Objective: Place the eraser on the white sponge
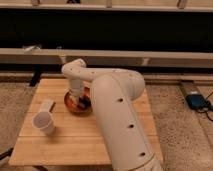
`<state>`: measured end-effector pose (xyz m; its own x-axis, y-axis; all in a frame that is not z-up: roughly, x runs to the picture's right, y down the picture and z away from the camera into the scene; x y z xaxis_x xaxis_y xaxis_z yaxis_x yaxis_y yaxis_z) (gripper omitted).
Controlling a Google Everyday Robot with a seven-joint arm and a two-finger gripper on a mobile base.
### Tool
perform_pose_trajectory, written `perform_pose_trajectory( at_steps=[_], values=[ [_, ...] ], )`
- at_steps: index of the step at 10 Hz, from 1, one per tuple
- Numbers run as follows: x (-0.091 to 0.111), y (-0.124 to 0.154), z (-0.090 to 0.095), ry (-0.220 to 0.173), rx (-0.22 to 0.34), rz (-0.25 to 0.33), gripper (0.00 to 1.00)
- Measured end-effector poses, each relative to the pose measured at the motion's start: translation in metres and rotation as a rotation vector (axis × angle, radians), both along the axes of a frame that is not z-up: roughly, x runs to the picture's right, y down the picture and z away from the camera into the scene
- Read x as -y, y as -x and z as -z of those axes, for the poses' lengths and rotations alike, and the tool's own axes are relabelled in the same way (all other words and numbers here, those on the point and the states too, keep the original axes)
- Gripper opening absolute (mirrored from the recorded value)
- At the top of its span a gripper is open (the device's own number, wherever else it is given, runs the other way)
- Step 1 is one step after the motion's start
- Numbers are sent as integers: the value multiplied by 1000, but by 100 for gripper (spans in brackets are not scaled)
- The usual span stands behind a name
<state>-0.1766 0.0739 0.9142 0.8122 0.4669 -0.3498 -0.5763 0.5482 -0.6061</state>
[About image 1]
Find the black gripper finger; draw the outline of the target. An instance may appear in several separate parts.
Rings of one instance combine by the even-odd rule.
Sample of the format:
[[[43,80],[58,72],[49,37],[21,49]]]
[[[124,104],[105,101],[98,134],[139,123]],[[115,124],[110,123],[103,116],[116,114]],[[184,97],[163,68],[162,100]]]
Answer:
[[[77,98],[78,100],[78,104],[85,104],[86,102],[85,102],[85,97],[83,96],[83,97],[79,97],[79,98]]]

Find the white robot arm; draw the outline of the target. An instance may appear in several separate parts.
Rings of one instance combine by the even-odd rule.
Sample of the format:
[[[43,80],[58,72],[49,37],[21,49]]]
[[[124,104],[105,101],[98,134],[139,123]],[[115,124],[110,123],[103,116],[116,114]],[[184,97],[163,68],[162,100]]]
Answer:
[[[140,73],[87,68],[82,59],[64,64],[61,71],[77,101],[84,81],[91,83],[91,106],[115,171],[163,171],[132,103],[145,89]]]

